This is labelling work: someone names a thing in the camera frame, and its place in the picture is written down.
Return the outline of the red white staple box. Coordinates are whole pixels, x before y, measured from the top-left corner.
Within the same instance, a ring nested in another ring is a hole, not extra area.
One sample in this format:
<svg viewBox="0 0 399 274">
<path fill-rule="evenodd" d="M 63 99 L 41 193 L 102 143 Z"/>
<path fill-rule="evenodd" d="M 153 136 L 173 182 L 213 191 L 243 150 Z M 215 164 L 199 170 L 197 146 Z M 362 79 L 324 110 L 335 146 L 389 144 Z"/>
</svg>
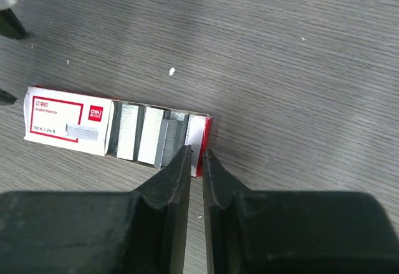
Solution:
<svg viewBox="0 0 399 274">
<path fill-rule="evenodd" d="M 200 177 L 212 117 L 115 98 L 27 89 L 25 140 L 147 167 L 165 167 L 182 146 L 191 147 L 191 175 Z"/>
</svg>

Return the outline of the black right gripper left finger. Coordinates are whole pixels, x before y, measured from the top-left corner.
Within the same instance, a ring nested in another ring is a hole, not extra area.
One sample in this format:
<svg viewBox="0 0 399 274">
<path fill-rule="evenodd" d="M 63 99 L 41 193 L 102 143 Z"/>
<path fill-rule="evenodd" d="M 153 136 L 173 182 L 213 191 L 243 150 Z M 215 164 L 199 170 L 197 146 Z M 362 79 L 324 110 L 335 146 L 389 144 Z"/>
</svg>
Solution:
<svg viewBox="0 0 399 274">
<path fill-rule="evenodd" d="M 130 192 L 1 194 L 2 273 L 182 273 L 191 148 Z"/>
</svg>

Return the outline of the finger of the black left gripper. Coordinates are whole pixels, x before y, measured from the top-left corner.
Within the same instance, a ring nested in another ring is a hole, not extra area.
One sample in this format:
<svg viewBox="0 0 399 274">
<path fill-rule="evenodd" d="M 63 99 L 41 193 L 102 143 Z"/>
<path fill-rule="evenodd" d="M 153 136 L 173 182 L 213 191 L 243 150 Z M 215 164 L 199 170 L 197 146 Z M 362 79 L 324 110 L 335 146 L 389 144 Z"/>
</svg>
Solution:
<svg viewBox="0 0 399 274">
<path fill-rule="evenodd" d="M 8 106 L 13 105 L 16 102 L 17 98 L 10 93 L 0 90 L 0 105 L 1 106 Z"/>
<path fill-rule="evenodd" d="M 27 32 L 11 9 L 0 12 L 0 35 L 9 39 L 23 39 Z"/>
</svg>

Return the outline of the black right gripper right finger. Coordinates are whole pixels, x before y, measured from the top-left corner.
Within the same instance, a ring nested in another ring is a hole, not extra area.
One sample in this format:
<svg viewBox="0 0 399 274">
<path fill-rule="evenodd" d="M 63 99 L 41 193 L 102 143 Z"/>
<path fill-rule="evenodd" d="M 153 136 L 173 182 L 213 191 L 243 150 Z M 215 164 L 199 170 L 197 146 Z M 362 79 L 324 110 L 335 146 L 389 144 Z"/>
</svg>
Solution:
<svg viewBox="0 0 399 274">
<path fill-rule="evenodd" d="M 203 153 L 209 273 L 397 273 L 382 205 L 348 191 L 254 191 Z"/>
</svg>

